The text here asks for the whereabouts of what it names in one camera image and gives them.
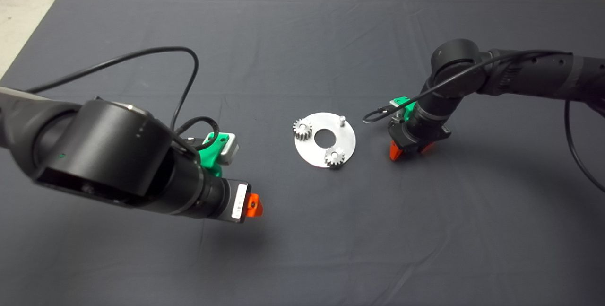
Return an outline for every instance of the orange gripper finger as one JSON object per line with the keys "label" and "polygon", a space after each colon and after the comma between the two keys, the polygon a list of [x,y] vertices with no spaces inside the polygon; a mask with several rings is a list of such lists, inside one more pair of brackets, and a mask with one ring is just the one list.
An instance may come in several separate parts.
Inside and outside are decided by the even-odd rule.
{"label": "orange gripper finger", "polygon": [[400,149],[397,144],[395,144],[395,141],[391,140],[391,150],[389,151],[389,157],[391,158],[391,161],[397,161],[397,158],[399,158],[403,152],[404,151]]}
{"label": "orange gripper finger", "polygon": [[246,207],[246,217],[256,218],[263,216],[263,203],[257,194],[250,194],[248,197],[248,206]]}

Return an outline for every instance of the center hole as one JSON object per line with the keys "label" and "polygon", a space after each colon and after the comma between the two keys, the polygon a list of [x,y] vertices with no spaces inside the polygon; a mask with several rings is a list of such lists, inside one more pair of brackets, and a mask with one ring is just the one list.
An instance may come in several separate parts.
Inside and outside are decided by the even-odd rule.
{"label": "center hole", "polygon": [[315,133],[315,142],[318,146],[327,149],[337,142],[337,137],[332,131],[322,129]]}

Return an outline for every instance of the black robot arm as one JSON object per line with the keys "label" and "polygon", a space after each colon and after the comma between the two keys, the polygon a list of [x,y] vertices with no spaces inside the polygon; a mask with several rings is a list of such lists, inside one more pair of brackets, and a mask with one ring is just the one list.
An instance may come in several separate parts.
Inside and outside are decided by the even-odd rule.
{"label": "black robot arm", "polygon": [[[456,39],[435,50],[431,65],[432,74],[409,118],[389,123],[389,134],[401,150],[422,149],[447,138],[451,133],[445,122],[462,98],[475,92],[581,101],[605,116],[603,59],[547,50],[481,52],[474,42]],[[383,114],[399,108],[384,107]]]}
{"label": "black robot arm", "polygon": [[63,192],[169,215],[246,217],[247,182],[210,174],[190,144],[132,105],[0,87],[0,147],[35,183]]}

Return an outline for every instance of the metal gear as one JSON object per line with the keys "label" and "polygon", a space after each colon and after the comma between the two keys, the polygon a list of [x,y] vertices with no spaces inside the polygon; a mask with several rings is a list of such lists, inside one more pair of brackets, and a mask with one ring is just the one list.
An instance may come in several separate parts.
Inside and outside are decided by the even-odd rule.
{"label": "metal gear", "polygon": [[311,122],[303,118],[294,122],[292,130],[294,131],[294,137],[296,137],[298,140],[308,140],[308,138],[311,137],[313,127]]}
{"label": "metal gear", "polygon": [[326,149],[324,161],[330,168],[338,168],[344,163],[344,151],[342,148],[329,147]]}

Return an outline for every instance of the dark gray cloth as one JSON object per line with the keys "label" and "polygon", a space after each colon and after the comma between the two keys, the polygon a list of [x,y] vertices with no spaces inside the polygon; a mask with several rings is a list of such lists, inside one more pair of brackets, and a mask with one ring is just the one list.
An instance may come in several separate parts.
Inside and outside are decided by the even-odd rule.
{"label": "dark gray cloth", "polygon": [[[56,0],[2,85],[192,47],[201,69],[180,122],[204,114],[237,134],[224,175],[249,181],[265,215],[235,225],[104,205],[34,186],[2,151],[0,304],[603,305],[605,196],[569,155],[562,102],[469,96],[451,138],[397,163],[385,123],[361,116],[417,94],[450,39],[605,57],[604,26],[605,0]],[[153,55],[45,95],[168,122],[191,66]],[[292,122],[314,112],[355,129],[340,171],[294,148]],[[605,123],[573,104],[572,125],[605,180]]]}

